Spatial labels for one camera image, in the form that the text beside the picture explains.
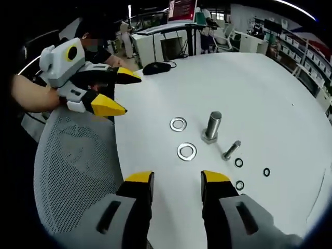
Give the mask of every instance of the computer mouse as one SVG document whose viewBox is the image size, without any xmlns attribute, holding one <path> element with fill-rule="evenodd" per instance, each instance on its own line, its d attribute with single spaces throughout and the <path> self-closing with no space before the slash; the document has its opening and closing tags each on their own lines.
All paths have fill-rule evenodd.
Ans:
<svg viewBox="0 0 332 249">
<path fill-rule="evenodd" d="M 170 64 L 163 63 L 163 62 L 153 62 L 153 63 L 147 64 L 143 68 L 143 74 L 144 75 L 159 74 L 159 73 L 168 72 L 169 70 L 171 70 Z"/>
</svg>

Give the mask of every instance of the white chair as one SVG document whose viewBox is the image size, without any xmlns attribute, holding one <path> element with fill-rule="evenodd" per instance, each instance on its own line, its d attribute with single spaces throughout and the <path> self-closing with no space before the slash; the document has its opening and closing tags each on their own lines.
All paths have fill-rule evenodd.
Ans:
<svg viewBox="0 0 332 249">
<path fill-rule="evenodd" d="M 217 28 L 217 30 L 214 31 L 213 41 L 217 52 L 220 52 L 220 50 L 226 52 L 233 50 L 233 46 L 230 42 L 233 33 L 234 27 L 232 24 L 227 25 L 224 30 Z"/>
<path fill-rule="evenodd" d="M 53 111 L 34 165 L 34 193 L 50 235 L 74 229 L 83 212 L 123 182 L 114 124 L 65 107 Z"/>
</svg>

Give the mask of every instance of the window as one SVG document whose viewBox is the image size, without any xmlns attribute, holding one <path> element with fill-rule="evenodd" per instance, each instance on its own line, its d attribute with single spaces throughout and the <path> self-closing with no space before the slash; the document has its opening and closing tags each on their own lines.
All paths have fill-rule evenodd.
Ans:
<svg viewBox="0 0 332 249">
<path fill-rule="evenodd" d="M 216 12 L 211 12 L 211 15 L 216 20 L 223 20 L 224 19 L 224 14 L 223 13 L 217 13 L 217 16 L 216 16 Z"/>
</svg>

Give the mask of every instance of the flat washer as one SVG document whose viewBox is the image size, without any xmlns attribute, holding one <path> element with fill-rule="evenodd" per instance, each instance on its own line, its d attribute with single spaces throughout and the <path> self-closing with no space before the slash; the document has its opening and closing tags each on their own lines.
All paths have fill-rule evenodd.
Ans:
<svg viewBox="0 0 332 249">
<path fill-rule="evenodd" d="M 235 188 L 238 190 L 238 191 L 241 191 L 242 189 L 244 189 L 244 182 L 239 180 L 235 183 Z"/>
<path fill-rule="evenodd" d="M 236 167 L 241 168 L 243 166 L 243 160 L 241 158 L 237 158 L 234 161 Z"/>
<path fill-rule="evenodd" d="M 270 173 L 271 173 L 271 171 L 270 171 L 269 168 L 265 168 L 265 169 L 263 170 L 263 175 L 266 176 L 266 177 L 268 177 L 268 176 L 270 175 Z"/>
<path fill-rule="evenodd" d="M 192 154 L 189 157 L 185 157 L 184 155 L 181 154 L 181 150 L 185 147 L 189 147 L 192 149 Z M 191 143 L 182 143 L 177 148 L 178 157 L 180 157 L 180 159 L 182 159 L 184 161 L 191 161 L 192 159 L 194 159 L 196 154 L 197 154 L 197 149 L 196 149 L 195 145 L 191 144 Z"/>
<path fill-rule="evenodd" d="M 174 126 L 174 123 L 176 121 L 181 121 L 182 122 L 182 126 L 180 128 L 177 128 L 177 127 Z M 176 131 L 176 132 L 183 131 L 187 127 L 187 121 L 182 117 L 175 117 L 171 120 L 170 127 L 173 131 Z"/>
</svg>

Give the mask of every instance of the metal bolt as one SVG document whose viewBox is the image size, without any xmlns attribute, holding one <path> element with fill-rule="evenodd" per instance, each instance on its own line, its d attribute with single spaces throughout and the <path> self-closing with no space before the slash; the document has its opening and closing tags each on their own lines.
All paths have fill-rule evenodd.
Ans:
<svg viewBox="0 0 332 249">
<path fill-rule="evenodd" d="M 222 155 L 222 159 L 225 161 L 228 161 L 230 159 L 230 156 L 240 147 L 241 142 L 239 140 L 235 141 L 233 145 L 229 148 L 229 150 Z"/>
<path fill-rule="evenodd" d="M 222 114 L 220 112 L 211 112 L 207 128 L 203 130 L 202 139 L 207 144 L 212 144 L 217 141 L 218 128 L 222 120 Z"/>
</svg>

